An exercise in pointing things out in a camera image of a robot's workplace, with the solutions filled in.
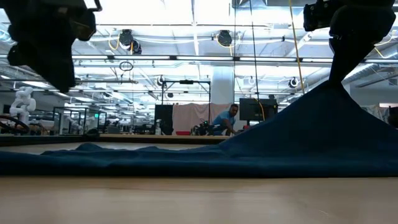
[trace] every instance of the person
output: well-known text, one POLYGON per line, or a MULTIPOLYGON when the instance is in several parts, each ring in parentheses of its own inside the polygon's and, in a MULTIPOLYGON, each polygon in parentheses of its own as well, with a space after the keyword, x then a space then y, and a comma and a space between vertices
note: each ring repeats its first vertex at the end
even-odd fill
POLYGON ((215 136, 222 135, 223 131, 226 130, 227 136, 231 133, 236 134, 233 126, 235 124, 235 116, 238 113, 239 106, 236 104, 232 104, 229 107, 229 110, 221 112, 213 121, 213 125, 220 125, 220 128, 217 128, 217 131, 214 132, 215 136))

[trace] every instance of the computer monitor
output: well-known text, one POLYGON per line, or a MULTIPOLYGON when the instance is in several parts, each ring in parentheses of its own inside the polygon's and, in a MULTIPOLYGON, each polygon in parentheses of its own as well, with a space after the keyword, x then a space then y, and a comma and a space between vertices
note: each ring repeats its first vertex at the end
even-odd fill
MULTIPOLYGON (((278 113, 276 100, 260 99, 264 110, 264 118, 269 119, 278 113)), ((262 121, 262 110, 259 102, 253 98, 239 99, 239 119, 241 121, 262 121)))

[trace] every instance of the blue cloth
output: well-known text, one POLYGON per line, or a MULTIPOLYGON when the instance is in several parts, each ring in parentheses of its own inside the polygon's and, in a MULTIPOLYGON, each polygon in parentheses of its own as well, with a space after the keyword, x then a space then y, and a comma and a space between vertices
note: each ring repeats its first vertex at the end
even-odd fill
MULTIPOLYGON (((221 125, 225 126, 223 120, 227 119, 231 123, 232 126, 235 124, 235 117, 232 117, 229 115, 229 111, 223 111, 221 112, 213 121, 213 125, 221 125)), ((222 131, 215 131, 214 135, 215 136, 220 136, 223 135, 223 131, 225 131, 226 127, 222 131)))
POLYGON ((325 82, 219 145, 128 151, 82 144, 42 155, 0 152, 0 174, 397 177, 398 131, 362 110, 342 86, 325 82))

